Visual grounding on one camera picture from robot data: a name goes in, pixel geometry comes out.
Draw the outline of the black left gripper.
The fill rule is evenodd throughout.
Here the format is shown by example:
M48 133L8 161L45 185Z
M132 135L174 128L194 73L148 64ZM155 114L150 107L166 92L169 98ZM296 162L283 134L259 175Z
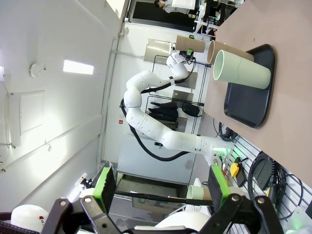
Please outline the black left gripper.
M193 35L189 35L189 38L195 39L195 37L194 37ZM194 57L194 52L193 52L193 50L188 49L188 50L186 51L186 53L183 55L183 57L184 57L184 60L185 60L185 61L191 61L191 60L193 60L193 57Z

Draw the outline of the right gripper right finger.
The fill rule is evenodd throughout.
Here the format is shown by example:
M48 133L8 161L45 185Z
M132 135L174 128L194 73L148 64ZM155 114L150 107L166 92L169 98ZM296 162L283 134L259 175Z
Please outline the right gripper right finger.
M219 166L210 166L208 189L214 214L202 227L203 234L222 234L234 224L245 225L250 234L283 233L271 200L265 195L248 199L231 192Z

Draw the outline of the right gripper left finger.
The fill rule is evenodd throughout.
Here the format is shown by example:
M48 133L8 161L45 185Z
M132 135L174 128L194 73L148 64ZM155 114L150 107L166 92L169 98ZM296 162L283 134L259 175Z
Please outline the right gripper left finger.
M96 234L120 234L108 215L116 187L112 168L103 168L90 195L75 202L66 198L55 201L41 233L77 234L82 226L87 225Z

